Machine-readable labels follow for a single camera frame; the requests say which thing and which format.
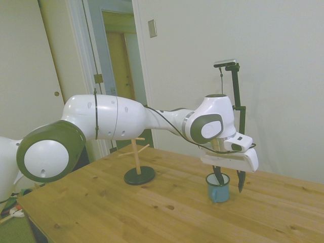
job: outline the blue enamel mug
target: blue enamel mug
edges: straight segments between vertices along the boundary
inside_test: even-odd
[[[215,174],[206,176],[208,196],[213,203],[223,203],[229,199],[229,176],[222,173],[224,184],[220,185]]]

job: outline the mug handle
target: mug handle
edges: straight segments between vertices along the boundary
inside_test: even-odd
[[[214,203],[217,203],[217,189],[214,188],[213,192],[212,192],[212,198],[215,199]]]

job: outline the black round base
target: black round base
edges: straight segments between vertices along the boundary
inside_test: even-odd
[[[124,181],[129,185],[142,185],[155,177],[155,171],[148,166],[141,166],[141,174],[137,175],[136,168],[132,168],[124,175]]]

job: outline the door hinge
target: door hinge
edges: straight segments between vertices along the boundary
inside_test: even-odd
[[[94,77],[95,77],[95,83],[96,83],[96,84],[101,84],[101,83],[103,83],[103,77],[102,77],[102,74],[95,74]]]

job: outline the wooden table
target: wooden table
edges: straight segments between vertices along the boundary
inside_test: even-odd
[[[213,204],[199,158],[147,148],[149,183],[131,186],[127,146],[18,199],[52,242],[324,242],[324,185],[257,171],[242,193],[236,171],[222,169],[230,199]]]

